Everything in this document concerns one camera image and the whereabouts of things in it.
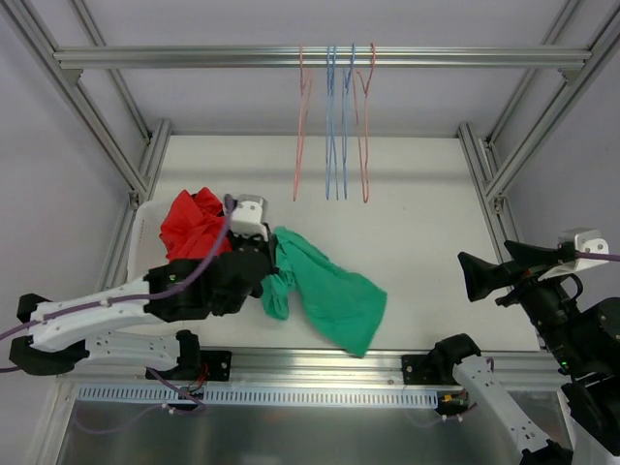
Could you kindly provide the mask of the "pink hanger with green top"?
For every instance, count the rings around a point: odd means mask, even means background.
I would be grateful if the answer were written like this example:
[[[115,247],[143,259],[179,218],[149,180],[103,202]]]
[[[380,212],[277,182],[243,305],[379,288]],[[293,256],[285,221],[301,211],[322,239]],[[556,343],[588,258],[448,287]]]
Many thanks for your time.
[[[369,72],[365,76],[362,71],[355,69],[356,79],[354,80],[354,109],[357,129],[357,150],[360,173],[361,197],[364,203],[370,200],[369,183],[369,106],[368,97],[370,84],[374,75],[377,61],[377,48],[374,43],[370,44]]]

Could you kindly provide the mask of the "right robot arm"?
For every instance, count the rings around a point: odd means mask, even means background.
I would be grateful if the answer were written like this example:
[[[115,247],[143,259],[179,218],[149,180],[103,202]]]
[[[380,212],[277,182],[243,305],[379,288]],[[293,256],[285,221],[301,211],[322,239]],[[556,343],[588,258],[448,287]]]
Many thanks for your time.
[[[470,301],[500,288],[510,292],[497,305],[519,305],[547,350],[568,377],[561,390],[574,423],[575,441],[566,449],[550,439],[496,379],[490,362],[467,334],[435,344],[425,361],[442,383],[457,384],[511,444],[515,464],[616,464],[619,461],[619,300],[606,298],[585,311],[562,283],[578,292],[580,270],[616,262],[604,240],[577,240],[554,248],[506,241],[511,260],[492,264],[466,252],[457,258]]]

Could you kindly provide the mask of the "red tank top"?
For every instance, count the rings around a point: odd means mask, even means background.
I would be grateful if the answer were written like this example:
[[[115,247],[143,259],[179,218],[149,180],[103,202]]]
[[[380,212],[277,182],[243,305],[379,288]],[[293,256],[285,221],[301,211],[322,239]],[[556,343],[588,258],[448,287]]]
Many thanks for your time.
[[[161,225],[160,238],[167,249],[169,262],[202,260],[211,251],[224,226],[224,206],[214,194],[219,205],[208,210],[198,208],[192,195],[187,190],[179,193]]]

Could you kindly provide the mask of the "light blue hanger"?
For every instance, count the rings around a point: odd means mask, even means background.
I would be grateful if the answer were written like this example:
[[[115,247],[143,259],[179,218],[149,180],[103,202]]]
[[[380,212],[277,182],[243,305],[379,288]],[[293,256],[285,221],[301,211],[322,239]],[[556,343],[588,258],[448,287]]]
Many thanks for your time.
[[[331,183],[335,182],[335,196],[338,196],[337,161],[334,124],[335,65],[337,46],[326,49],[326,102],[325,102],[325,198],[331,198]]]

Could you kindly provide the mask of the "blue hanger with red top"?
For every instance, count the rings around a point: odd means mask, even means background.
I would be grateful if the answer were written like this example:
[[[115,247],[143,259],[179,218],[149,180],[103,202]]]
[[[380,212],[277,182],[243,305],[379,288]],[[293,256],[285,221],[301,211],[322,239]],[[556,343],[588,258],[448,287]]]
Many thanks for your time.
[[[342,93],[341,93],[341,124],[342,124],[342,172],[343,172],[343,196],[348,198],[348,139],[349,139],[349,121],[350,121],[350,101],[351,101],[351,81],[356,60],[356,46],[352,45],[351,57],[347,69],[342,72]]]

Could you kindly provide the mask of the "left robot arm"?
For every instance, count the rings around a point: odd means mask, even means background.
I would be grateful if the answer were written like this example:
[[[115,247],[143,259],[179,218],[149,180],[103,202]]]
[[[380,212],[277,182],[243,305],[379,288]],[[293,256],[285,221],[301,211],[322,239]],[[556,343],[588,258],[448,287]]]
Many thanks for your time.
[[[107,291],[59,302],[24,294],[16,312],[21,324],[8,334],[12,368],[56,376],[87,365],[136,366],[167,380],[193,378],[204,364],[197,334],[133,334],[128,327],[238,313],[276,273],[275,245],[272,233],[233,236],[228,252],[172,261]]]

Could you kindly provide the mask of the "blue hanger with black top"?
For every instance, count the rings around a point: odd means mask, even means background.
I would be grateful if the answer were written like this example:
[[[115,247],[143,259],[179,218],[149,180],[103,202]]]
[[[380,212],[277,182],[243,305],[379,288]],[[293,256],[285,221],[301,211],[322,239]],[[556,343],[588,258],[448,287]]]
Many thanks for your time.
[[[330,199],[331,185],[334,185],[334,196],[339,200],[339,180],[338,180],[338,162],[335,135],[335,81],[336,81],[336,57],[337,46],[332,45],[327,49],[327,115],[326,123],[328,128],[328,144],[327,144],[327,194]]]

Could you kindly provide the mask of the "green tank top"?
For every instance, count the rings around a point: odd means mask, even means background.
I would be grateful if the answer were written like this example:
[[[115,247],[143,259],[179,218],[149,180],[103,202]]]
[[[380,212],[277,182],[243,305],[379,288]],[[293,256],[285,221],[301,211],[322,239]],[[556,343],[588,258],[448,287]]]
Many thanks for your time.
[[[266,315],[286,321],[289,296],[297,293],[311,327],[348,354],[364,357],[385,315],[388,293],[334,263],[301,234],[278,227],[273,235],[278,272],[262,281]]]

